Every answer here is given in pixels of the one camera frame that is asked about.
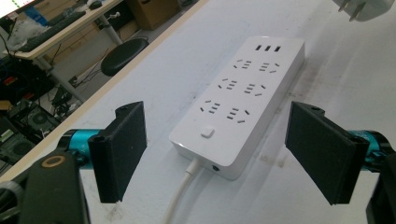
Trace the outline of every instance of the cardboard box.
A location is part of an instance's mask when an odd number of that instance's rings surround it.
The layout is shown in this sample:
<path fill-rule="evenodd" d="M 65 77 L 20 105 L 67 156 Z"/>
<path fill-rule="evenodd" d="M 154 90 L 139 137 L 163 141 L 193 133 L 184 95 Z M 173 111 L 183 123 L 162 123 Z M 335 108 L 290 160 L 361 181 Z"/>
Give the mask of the cardboard box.
<path fill-rule="evenodd" d="M 12 107 L 12 104 L 9 101 L 0 101 L 0 110 L 8 111 Z"/>
<path fill-rule="evenodd" d="M 155 30 L 180 11 L 177 0 L 125 0 L 137 24 L 144 30 Z"/>

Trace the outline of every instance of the socket hole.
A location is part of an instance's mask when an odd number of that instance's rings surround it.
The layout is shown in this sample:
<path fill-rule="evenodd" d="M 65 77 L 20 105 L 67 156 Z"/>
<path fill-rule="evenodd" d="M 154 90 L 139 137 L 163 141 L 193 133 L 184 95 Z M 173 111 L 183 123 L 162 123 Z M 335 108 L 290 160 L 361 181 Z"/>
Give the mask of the socket hole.
<path fill-rule="evenodd" d="M 215 166 L 215 165 L 212 165 L 212 169 L 213 169 L 214 171 L 216 171 L 216 172 L 220 171 L 220 169 L 219 169 L 217 166 Z"/>

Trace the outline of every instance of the power switch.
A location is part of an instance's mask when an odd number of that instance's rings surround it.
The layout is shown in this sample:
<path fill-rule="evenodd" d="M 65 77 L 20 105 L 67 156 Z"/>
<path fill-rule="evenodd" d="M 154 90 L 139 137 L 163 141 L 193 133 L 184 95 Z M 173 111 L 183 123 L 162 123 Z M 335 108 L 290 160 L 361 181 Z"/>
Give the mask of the power switch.
<path fill-rule="evenodd" d="M 206 127 L 202 130 L 201 136 L 204 138 L 210 138 L 213 133 L 215 132 L 215 129 L 212 127 Z"/>

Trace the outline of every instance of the computer monitor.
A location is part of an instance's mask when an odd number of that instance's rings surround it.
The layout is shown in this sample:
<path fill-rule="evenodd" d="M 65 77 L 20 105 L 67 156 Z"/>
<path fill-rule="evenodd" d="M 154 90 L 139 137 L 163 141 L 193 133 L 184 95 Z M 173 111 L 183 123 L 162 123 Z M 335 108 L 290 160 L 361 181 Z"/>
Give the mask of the computer monitor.
<path fill-rule="evenodd" d="M 26 8 L 42 2 L 43 0 L 1 0 L 0 18 L 5 17 L 11 12 L 21 13 Z"/>

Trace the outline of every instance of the electrical outlet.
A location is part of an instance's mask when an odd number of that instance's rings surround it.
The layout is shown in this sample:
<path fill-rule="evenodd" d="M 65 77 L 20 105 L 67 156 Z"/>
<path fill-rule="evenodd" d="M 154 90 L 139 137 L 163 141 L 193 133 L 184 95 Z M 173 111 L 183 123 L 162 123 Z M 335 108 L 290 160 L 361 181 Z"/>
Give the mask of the electrical outlet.
<path fill-rule="evenodd" d="M 170 133 L 177 151 L 228 179 L 241 175 L 304 62 L 304 41 L 251 37 Z"/>

